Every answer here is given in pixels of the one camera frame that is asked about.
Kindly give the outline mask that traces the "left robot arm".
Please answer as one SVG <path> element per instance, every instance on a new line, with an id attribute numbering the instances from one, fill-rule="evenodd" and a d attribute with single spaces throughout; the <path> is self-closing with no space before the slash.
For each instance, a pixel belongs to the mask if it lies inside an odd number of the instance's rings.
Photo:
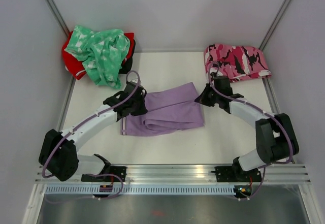
<path id="1" fill-rule="evenodd" d="M 123 91 L 106 98 L 90 116 L 68 129 L 49 130 L 39 155 L 42 177 L 67 181 L 76 173 L 85 182 L 104 182 L 112 177 L 111 163 L 100 154 L 81 155 L 79 150 L 103 129 L 127 116 L 147 113 L 147 91 L 138 83 L 127 82 Z"/>

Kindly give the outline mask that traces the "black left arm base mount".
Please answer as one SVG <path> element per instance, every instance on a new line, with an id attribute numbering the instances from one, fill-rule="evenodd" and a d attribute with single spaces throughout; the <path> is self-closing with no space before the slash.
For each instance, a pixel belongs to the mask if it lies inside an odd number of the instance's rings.
<path id="1" fill-rule="evenodd" d="M 83 174 L 82 182 L 125 182 L 126 166 L 105 167 L 99 174 Z"/>

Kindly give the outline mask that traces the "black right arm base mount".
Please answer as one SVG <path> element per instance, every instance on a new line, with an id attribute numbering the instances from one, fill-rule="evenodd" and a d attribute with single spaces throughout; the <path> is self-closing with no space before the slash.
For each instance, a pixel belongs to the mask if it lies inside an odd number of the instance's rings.
<path id="1" fill-rule="evenodd" d="M 231 166 L 217 166 L 211 171 L 215 175 L 217 182 L 261 182 L 262 175 L 258 169 L 250 171 L 234 170 Z"/>

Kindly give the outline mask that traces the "purple trousers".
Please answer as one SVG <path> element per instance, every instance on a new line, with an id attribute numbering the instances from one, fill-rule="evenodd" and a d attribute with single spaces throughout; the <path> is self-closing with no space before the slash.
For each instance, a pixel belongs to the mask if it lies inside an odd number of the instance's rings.
<path id="1" fill-rule="evenodd" d="M 175 131 L 196 129 L 205 125 L 199 96 L 192 82 L 145 97 L 147 113 L 121 120 L 123 136 L 152 137 Z"/>

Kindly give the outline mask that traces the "pink camouflage trousers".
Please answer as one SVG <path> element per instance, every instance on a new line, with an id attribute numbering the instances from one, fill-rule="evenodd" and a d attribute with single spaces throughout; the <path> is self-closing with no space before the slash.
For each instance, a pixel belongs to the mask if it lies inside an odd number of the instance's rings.
<path id="1" fill-rule="evenodd" d="M 206 76 L 227 76 L 232 82 L 272 76 L 263 52 L 251 46 L 210 45 L 204 66 Z"/>

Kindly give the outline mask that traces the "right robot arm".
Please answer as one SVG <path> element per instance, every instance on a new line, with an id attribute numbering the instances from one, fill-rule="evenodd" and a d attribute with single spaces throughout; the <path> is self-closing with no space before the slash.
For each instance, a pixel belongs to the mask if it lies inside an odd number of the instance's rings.
<path id="1" fill-rule="evenodd" d="M 215 77 L 207 83 L 195 102 L 208 107 L 217 104 L 220 109 L 255 129 L 256 148 L 233 161 L 231 174 L 236 181 L 244 181 L 251 170 L 271 164 L 287 164 L 299 153 L 290 117 L 285 113 L 268 113 L 250 103 L 243 95 L 233 93 L 226 76 Z"/>

